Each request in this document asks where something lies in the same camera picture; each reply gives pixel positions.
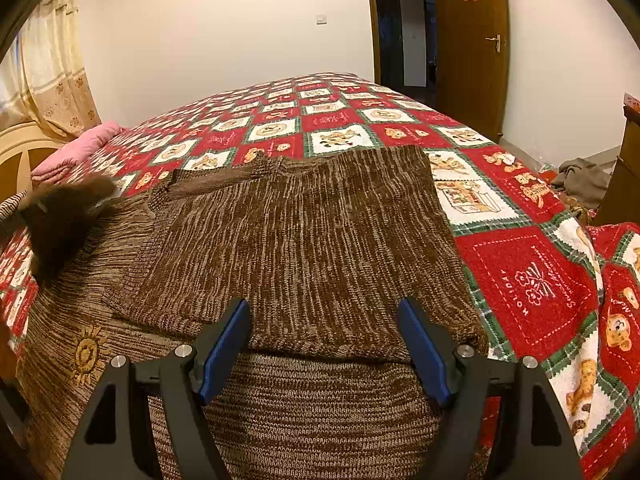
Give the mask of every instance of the wooden door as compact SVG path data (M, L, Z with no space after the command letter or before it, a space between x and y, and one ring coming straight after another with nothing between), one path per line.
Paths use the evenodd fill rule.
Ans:
M436 0L436 15L436 108L497 142L509 74L508 1ZM499 42L490 39L498 35Z
M404 46L400 0L376 0L380 36L380 82L404 91Z

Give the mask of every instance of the wooden furniture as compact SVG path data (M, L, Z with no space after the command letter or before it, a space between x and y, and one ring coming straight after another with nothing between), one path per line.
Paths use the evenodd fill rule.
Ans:
M640 102L625 96L625 137L609 189L592 225L635 222L640 225Z
M31 170L64 145L36 123L18 124L0 132L0 202L31 190Z

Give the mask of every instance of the silver bolt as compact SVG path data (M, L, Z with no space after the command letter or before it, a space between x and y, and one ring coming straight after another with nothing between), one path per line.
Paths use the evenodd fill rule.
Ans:
M522 358L522 364L524 364L527 368L537 368L538 360L530 355L525 355Z
M122 368L126 362L127 358L124 357L124 355L116 355L116 357L111 360L111 366L114 368Z
M193 348L191 348L191 345L180 345L175 348L174 353L178 357L187 357L188 355L191 355L192 351Z
M469 345L460 345L458 348L456 348L456 352L458 352L458 355L460 357L465 358L473 357L476 354L474 348Z

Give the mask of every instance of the wooden headboard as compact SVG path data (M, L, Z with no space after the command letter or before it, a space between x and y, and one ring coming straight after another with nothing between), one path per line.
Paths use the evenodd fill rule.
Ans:
M0 132L0 202L31 190L31 170L64 145L36 123L12 126Z

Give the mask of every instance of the curtain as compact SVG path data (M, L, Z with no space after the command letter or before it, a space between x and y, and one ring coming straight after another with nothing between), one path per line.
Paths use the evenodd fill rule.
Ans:
M0 63L0 131L30 121L69 140L100 124L79 50L77 0L42 0Z

